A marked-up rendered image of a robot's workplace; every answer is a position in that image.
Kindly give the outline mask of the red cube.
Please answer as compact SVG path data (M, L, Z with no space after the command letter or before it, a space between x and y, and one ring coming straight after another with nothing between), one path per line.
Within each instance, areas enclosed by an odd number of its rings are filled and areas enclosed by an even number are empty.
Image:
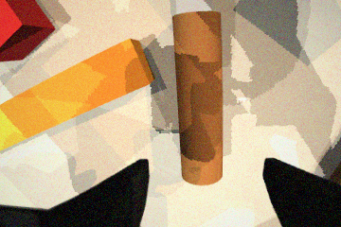
M26 58L55 30L35 0L0 0L0 61Z

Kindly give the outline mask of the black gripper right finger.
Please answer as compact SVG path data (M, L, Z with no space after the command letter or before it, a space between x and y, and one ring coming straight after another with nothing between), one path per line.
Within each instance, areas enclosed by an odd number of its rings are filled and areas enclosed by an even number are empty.
M273 157L262 178L282 227L341 227L341 185Z

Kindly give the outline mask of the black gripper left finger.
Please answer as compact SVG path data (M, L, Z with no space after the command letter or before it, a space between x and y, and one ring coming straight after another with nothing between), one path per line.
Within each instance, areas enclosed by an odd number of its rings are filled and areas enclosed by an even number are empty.
M139 159L50 209L0 205L0 227L139 227L150 179Z

